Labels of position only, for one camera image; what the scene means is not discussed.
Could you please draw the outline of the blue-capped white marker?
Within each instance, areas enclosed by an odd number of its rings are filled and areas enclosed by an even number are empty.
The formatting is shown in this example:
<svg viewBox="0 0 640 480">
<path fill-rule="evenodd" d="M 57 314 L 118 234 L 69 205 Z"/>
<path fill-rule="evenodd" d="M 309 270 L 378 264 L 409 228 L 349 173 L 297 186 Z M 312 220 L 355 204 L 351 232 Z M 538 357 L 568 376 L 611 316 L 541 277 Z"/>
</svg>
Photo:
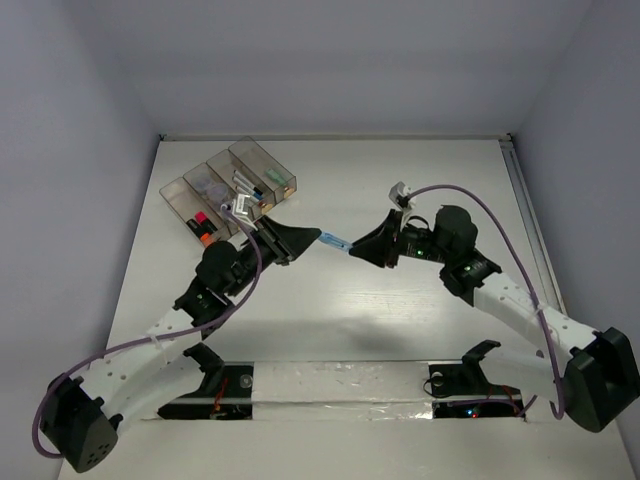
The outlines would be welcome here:
<svg viewBox="0 0 640 480">
<path fill-rule="evenodd" d="M 261 197 L 263 195 L 263 192 L 253 182 L 251 182 L 240 170 L 234 171 L 233 179 L 236 183 L 244 185 L 247 190 L 253 191 L 254 196 Z"/>
</svg>

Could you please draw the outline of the orange highlighter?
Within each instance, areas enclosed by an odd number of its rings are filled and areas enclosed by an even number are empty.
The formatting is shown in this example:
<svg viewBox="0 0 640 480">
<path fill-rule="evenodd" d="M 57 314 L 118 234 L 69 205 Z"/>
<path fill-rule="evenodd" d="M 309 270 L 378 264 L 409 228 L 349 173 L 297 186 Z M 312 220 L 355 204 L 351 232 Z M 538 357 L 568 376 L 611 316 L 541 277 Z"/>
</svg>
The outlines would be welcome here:
<svg viewBox="0 0 640 480">
<path fill-rule="evenodd" d="M 197 239 L 200 241 L 200 243 L 205 247 L 209 247 L 210 245 L 212 245 L 213 243 L 216 242 L 216 236 L 215 234 L 217 232 L 215 232 L 214 234 L 210 235 L 208 234 L 195 220 L 195 218 L 189 219 L 186 222 L 187 227 L 189 228 L 189 230 L 197 237 Z"/>
</svg>

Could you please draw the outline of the pink highlighter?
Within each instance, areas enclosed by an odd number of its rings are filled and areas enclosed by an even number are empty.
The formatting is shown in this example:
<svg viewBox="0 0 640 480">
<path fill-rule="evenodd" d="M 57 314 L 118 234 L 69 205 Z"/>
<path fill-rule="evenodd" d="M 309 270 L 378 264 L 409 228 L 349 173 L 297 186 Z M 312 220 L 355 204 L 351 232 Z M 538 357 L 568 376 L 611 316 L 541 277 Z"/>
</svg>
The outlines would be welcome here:
<svg viewBox="0 0 640 480">
<path fill-rule="evenodd" d="M 211 219 L 202 211 L 195 215 L 196 222 L 210 235 L 218 231 L 217 226 L 211 221 Z"/>
</svg>

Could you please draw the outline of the black-capped white marker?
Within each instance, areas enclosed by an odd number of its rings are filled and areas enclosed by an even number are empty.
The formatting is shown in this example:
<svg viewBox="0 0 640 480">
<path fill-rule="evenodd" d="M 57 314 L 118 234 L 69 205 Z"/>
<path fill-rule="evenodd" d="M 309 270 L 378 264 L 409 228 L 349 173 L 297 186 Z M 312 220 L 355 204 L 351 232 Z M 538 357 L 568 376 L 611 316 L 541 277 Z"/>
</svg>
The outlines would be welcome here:
<svg viewBox="0 0 640 480">
<path fill-rule="evenodd" d="M 239 172 L 235 172 L 233 175 L 233 181 L 238 184 L 238 185 L 242 185 L 245 189 L 252 191 L 253 190 L 253 185 L 249 182 L 248 179 L 246 179 L 243 175 L 241 175 Z"/>
</svg>

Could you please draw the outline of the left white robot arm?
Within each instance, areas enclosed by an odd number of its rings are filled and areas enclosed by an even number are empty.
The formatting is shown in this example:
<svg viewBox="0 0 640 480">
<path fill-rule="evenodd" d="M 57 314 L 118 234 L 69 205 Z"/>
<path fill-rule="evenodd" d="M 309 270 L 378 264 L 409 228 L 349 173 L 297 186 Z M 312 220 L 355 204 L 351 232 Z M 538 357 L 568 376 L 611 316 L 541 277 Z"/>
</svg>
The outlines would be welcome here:
<svg viewBox="0 0 640 480">
<path fill-rule="evenodd" d="M 173 307 L 134 340 L 79 362 L 53 380 L 32 425 L 35 444 L 46 437 L 53 457 L 75 472 L 95 468 L 125 428 L 184 392 L 215 392 L 224 362 L 206 344 L 257 287 L 272 264 L 288 265 L 321 235 L 316 227 L 282 225 L 268 217 L 240 226 L 241 248 L 228 241 L 207 246 L 195 276 Z"/>
</svg>

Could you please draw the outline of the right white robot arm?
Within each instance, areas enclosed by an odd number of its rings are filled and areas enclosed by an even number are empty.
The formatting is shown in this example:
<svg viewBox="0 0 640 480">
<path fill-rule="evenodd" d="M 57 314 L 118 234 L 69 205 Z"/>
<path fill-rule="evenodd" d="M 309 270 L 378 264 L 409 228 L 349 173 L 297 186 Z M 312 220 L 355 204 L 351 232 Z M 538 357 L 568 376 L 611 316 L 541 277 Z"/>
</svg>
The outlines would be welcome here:
<svg viewBox="0 0 640 480">
<path fill-rule="evenodd" d="M 503 322 L 542 352 L 508 351 L 485 340 L 462 358 L 462 384 L 482 392 L 492 384 L 522 388 L 553 402 L 583 429 L 597 433 L 639 397 L 639 370 L 628 337 L 599 331 L 535 299 L 476 248 L 478 229 L 469 213 L 445 205 L 433 228 L 415 227 L 390 210 L 374 231 L 349 251 L 381 268 L 400 257 L 441 264 L 444 287 L 469 306 Z"/>
</svg>

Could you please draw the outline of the clear four-compartment organizer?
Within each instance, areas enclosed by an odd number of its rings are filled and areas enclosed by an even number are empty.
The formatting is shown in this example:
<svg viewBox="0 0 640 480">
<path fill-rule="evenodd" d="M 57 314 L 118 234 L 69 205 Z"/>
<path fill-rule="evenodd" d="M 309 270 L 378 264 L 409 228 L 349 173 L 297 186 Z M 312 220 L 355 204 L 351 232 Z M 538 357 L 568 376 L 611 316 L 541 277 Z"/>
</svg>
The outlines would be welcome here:
<svg viewBox="0 0 640 480">
<path fill-rule="evenodd" d="M 297 178 L 252 137 L 245 136 L 159 190 L 203 247 L 239 232 L 221 207 L 238 201 L 254 222 L 297 191 Z"/>
</svg>

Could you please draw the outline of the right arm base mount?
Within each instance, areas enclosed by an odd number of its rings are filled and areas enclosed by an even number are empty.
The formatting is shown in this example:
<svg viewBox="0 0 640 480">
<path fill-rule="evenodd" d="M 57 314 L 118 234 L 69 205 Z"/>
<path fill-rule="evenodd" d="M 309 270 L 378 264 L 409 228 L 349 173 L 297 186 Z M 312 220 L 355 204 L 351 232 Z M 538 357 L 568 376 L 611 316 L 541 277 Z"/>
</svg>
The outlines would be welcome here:
<svg viewBox="0 0 640 480">
<path fill-rule="evenodd" d="M 500 346 L 485 340 L 460 360 L 429 366 L 422 389 L 433 400 L 435 419 L 523 418 L 524 403 L 518 389 L 490 383 L 480 362 Z"/>
</svg>

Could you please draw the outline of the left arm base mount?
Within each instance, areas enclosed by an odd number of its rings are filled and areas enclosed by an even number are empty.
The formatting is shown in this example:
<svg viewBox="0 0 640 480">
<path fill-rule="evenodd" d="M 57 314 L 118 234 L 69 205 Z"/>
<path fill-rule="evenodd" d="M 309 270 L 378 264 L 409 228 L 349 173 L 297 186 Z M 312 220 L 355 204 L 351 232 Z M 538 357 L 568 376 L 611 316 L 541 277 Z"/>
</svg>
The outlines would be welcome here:
<svg viewBox="0 0 640 480">
<path fill-rule="evenodd" d="M 200 343 L 186 351 L 199 366 L 198 388 L 158 409 L 163 420 L 251 420 L 253 363 L 225 363 Z"/>
</svg>

